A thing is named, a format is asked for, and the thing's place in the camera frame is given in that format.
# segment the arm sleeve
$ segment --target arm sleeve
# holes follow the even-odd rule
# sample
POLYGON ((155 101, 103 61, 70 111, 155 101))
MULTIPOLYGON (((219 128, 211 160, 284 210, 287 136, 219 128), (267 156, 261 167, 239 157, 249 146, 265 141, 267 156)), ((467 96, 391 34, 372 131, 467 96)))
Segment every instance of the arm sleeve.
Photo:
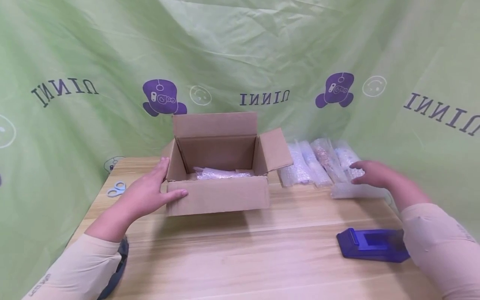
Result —
POLYGON ((82 235, 23 300, 96 300, 120 263, 119 245, 82 235))
POLYGON ((407 207, 401 219, 413 262, 443 299, 480 299, 480 245, 473 237, 434 204, 407 207))

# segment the cardboard box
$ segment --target cardboard box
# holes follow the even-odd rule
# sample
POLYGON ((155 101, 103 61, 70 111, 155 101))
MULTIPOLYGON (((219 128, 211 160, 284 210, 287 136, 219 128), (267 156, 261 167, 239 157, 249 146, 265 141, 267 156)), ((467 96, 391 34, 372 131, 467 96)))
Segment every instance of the cardboard box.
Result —
POLYGON ((268 208, 267 173, 293 164, 280 128, 257 134, 257 113, 174 115, 167 191, 187 197, 167 204, 168 216, 268 208), (250 170, 252 177, 197 180, 193 167, 250 170))

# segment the blue scissors handle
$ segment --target blue scissors handle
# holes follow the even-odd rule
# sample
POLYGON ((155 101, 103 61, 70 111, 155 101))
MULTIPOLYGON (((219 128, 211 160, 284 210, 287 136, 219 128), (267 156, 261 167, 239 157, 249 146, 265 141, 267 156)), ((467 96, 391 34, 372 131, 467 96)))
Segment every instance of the blue scissors handle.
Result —
POLYGON ((107 196, 110 198, 122 195, 127 189, 127 185, 123 181, 118 181, 113 185, 113 189, 107 191, 107 196))
POLYGON ((124 191, 127 189, 127 185, 123 181, 117 181, 117 183, 115 183, 113 188, 124 191))

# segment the green cloth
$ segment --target green cloth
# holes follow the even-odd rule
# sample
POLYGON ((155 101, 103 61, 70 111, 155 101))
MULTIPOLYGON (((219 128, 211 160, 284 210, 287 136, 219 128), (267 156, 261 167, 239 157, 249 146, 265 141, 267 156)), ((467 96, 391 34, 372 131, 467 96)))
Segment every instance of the green cloth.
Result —
POLYGON ((159 155, 172 113, 252 110, 289 141, 345 138, 480 237, 479 10, 0 1, 0 299, 19 299, 61 254, 118 159, 159 155))

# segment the bubble wrap bag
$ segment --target bubble wrap bag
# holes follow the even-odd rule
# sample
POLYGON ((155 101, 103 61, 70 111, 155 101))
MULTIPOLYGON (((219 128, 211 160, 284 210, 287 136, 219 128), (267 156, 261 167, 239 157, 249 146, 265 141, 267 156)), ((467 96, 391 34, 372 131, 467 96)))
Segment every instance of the bubble wrap bag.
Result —
POLYGON ((293 159, 293 165, 278 170, 283 186, 292 186, 294 184, 308 184, 312 182, 311 171, 308 168, 298 144, 288 144, 290 155, 293 159))
POLYGON ((365 172, 363 170, 351 169, 350 165, 360 161, 360 158, 353 152, 352 148, 348 145, 347 141, 339 140, 333 143, 335 153, 338 156, 340 165, 348 176, 349 180, 363 176, 365 172))
POLYGON ((234 178, 234 177, 250 177, 252 174, 239 171, 223 171, 212 168, 199 168, 193 167, 197 173, 197 180, 206 179, 222 179, 222 178, 234 178))
POLYGON ((320 138, 311 144, 313 153, 325 171, 332 179, 333 183, 349 182, 345 172, 343 171, 335 150, 332 147, 330 139, 320 138))
POLYGON ((385 198, 389 195, 388 190, 375 188, 367 184, 354 185, 351 183, 337 183, 332 187, 333 199, 350 198, 385 198))
POLYGON ((313 153, 312 147, 308 141, 299 142, 300 151, 305 159, 305 163, 310 168, 312 181, 317 187, 329 186, 332 185, 332 180, 328 176, 324 167, 318 162, 315 154, 313 153))

